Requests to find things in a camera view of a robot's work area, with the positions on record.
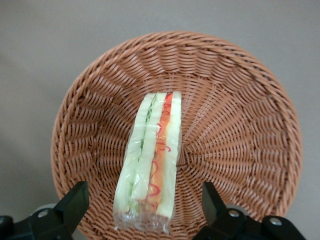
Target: wicker basket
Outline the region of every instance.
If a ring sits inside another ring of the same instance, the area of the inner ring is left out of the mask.
[[[112,206],[129,131],[149,92],[182,92],[182,154],[171,234],[114,230]],[[51,164],[62,197],[89,182],[79,228],[89,239],[190,239],[206,222],[202,184],[251,217],[283,216],[302,168],[294,107],[256,58],[217,37],[184,31],[128,40],[90,64],[55,120]]]

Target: basket weave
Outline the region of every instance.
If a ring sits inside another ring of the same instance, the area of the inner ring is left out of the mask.
[[[171,234],[114,230],[112,206],[129,132],[149,92],[181,91],[182,154]],[[184,31],[128,40],[75,80],[55,120],[51,164],[63,197],[89,182],[79,228],[89,239],[191,239],[205,224],[202,184],[251,217],[283,216],[302,168],[294,107],[276,77],[241,48]]]

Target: screw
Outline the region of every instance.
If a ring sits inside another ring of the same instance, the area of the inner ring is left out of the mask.
[[[42,217],[46,216],[47,214],[48,214],[48,210],[41,211],[38,214],[38,218],[42,218]]]
[[[240,216],[239,212],[236,211],[236,210],[230,210],[229,214],[230,214],[231,217],[234,217],[234,218],[237,218],[237,217]]]
[[[273,225],[276,225],[276,226],[281,226],[282,225],[282,222],[278,218],[275,218],[275,217],[270,218],[269,221]]]

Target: plastic-wrapped sandwich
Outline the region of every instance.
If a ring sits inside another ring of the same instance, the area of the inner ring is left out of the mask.
[[[148,93],[137,112],[116,186],[116,228],[169,232],[181,144],[181,93]]]

